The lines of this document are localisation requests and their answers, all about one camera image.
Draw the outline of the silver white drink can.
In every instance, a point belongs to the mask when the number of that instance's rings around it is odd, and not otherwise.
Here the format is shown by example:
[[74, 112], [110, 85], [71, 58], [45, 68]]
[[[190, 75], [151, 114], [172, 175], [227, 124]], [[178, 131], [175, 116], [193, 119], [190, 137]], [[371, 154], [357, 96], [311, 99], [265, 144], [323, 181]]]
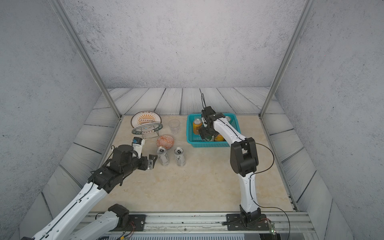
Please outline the silver white drink can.
[[168, 166], [170, 161], [167, 153], [167, 149], [163, 146], [158, 147], [157, 149], [158, 161], [162, 166]]

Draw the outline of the orange Schweppes can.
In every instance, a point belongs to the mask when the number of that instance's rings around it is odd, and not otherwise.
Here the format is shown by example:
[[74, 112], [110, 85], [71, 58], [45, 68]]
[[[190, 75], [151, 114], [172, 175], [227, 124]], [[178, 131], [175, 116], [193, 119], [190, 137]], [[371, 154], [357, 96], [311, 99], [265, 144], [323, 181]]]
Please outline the orange Schweppes can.
[[222, 135], [218, 134], [217, 136], [215, 136], [215, 142], [225, 142], [225, 141], [226, 140]]

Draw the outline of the green white gold-top can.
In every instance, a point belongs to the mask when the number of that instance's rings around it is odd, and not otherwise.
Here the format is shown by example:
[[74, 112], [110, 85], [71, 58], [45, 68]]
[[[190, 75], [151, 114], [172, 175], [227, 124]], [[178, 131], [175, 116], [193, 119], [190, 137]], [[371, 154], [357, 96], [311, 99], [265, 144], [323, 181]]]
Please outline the green white gold-top can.
[[205, 138], [205, 141], [207, 141], [207, 142], [214, 142], [215, 141], [215, 136], [207, 136]]

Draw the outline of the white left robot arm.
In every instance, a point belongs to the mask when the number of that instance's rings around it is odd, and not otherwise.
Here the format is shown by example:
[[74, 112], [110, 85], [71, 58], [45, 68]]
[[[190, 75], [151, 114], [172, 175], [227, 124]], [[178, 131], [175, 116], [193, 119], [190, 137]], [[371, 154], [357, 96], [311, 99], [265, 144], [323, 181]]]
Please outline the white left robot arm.
[[75, 227], [89, 211], [117, 185], [135, 170], [151, 170], [157, 155], [143, 156], [137, 147], [120, 145], [113, 149], [112, 157], [99, 169], [93, 171], [88, 182], [78, 195], [42, 230], [34, 234], [33, 240], [96, 240], [112, 230], [135, 229], [129, 210], [115, 204], [92, 223], [75, 231]]

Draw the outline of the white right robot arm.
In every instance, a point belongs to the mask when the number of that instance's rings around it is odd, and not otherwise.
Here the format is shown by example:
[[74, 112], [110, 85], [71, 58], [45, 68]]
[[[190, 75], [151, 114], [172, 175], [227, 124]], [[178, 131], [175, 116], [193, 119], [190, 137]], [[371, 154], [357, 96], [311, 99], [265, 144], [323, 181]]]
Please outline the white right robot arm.
[[240, 217], [244, 226], [261, 218], [258, 205], [255, 177], [259, 165], [256, 143], [238, 132], [222, 113], [216, 113], [212, 107], [202, 110], [203, 126], [199, 130], [202, 139], [221, 135], [230, 145], [230, 164], [239, 177], [241, 189]]

